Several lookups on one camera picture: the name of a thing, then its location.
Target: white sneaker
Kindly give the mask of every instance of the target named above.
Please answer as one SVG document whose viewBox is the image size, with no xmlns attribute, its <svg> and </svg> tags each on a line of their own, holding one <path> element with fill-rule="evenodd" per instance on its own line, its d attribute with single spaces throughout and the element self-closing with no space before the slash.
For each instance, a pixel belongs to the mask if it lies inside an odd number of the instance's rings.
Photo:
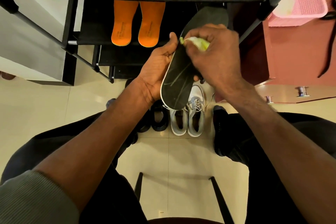
<svg viewBox="0 0 336 224">
<path fill-rule="evenodd" d="M 188 113 L 184 107 L 182 110 L 169 110 L 171 130 L 177 136 L 182 136 L 187 132 L 188 128 Z"/>
<path fill-rule="evenodd" d="M 201 135 L 205 123 L 205 100 L 202 88 L 198 84 L 193 84 L 188 99 L 188 134 L 192 137 Z"/>
</svg>

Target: plastic basket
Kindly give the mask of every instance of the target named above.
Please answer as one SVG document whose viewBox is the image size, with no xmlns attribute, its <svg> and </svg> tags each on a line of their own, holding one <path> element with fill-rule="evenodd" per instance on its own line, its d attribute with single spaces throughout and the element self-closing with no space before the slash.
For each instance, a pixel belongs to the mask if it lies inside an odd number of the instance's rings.
<svg viewBox="0 0 336 224">
<path fill-rule="evenodd" d="M 314 18 L 321 18 L 328 12 L 326 0 L 295 0 L 288 15 L 275 15 L 275 11 L 268 17 L 270 27 L 300 26 Z"/>
</svg>

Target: chair leg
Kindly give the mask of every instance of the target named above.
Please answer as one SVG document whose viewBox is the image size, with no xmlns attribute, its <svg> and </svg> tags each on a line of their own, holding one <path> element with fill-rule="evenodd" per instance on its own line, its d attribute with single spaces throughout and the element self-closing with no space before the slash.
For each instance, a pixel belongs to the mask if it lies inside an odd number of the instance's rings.
<svg viewBox="0 0 336 224">
<path fill-rule="evenodd" d="M 142 186 L 142 177 L 143 177 L 143 173 L 139 173 L 138 176 L 138 180 L 136 181 L 136 185 L 134 188 L 134 193 L 136 195 L 136 197 L 138 198 L 138 200 L 140 201 L 140 195 L 141 195 L 141 186 Z"/>
<path fill-rule="evenodd" d="M 215 190 L 217 202 L 219 205 L 220 212 L 222 214 L 223 220 L 225 224 L 235 224 L 233 222 L 232 216 L 228 209 L 228 206 L 225 203 L 224 197 L 222 195 L 221 190 L 218 187 L 215 177 L 211 177 L 209 180 L 212 182 L 213 189 Z"/>
</svg>

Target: orange insole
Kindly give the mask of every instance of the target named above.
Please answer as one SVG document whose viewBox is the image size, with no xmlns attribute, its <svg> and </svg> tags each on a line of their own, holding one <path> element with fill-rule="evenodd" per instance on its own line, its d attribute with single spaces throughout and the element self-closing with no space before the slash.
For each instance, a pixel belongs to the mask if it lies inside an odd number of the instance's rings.
<svg viewBox="0 0 336 224">
<path fill-rule="evenodd" d="M 138 40 L 144 47 L 154 47 L 159 41 L 165 2 L 140 1 L 142 22 Z"/>
<path fill-rule="evenodd" d="M 132 20 L 138 5 L 139 1 L 114 0 L 113 44 L 125 46 L 131 42 Z"/>
</svg>

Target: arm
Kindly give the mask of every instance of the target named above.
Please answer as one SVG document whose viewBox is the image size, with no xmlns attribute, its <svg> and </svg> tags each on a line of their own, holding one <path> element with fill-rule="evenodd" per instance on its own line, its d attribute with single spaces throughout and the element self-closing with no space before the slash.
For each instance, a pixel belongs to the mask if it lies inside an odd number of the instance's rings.
<svg viewBox="0 0 336 224">
<path fill-rule="evenodd" d="M 81 211 L 129 133 L 160 98 L 160 86 L 177 37 L 156 48 L 140 75 L 86 130 L 45 158 L 35 171 L 57 183 Z"/>
<path fill-rule="evenodd" d="M 241 114 L 309 223 L 336 222 L 336 160 L 280 117 L 240 73 L 238 34 L 223 25 L 191 30 L 210 42 L 205 52 L 186 41 L 203 77 Z"/>
</svg>

